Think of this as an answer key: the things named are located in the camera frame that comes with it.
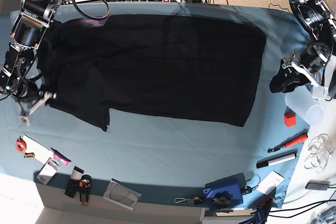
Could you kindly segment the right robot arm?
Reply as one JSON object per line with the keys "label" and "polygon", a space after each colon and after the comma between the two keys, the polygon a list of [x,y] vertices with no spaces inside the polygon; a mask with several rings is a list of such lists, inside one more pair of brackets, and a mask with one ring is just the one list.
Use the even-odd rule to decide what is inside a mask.
{"label": "right robot arm", "polygon": [[12,97],[18,104],[22,123],[29,123],[29,117],[55,93],[40,91],[35,82],[37,77],[28,79],[43,37],[54,21],[54,15],[62,0],[21,0],[20,11],[13,24],[10,37],[13,43],[5,55],[1,69],[1,94]]}

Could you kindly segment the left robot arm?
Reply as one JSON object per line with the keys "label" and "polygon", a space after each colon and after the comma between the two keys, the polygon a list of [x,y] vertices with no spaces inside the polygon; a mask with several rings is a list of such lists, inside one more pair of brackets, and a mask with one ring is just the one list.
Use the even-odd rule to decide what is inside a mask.
{"label": "left robot arm", "polygon": [[289,93],[310,83],[335,99],[335,76],[325,83],[325,72],[335,56],[335,15],[325,0],[288,0],[291,11],[310,36],[306,49],[282,58],[280,68],[269,85],[272,93]]}

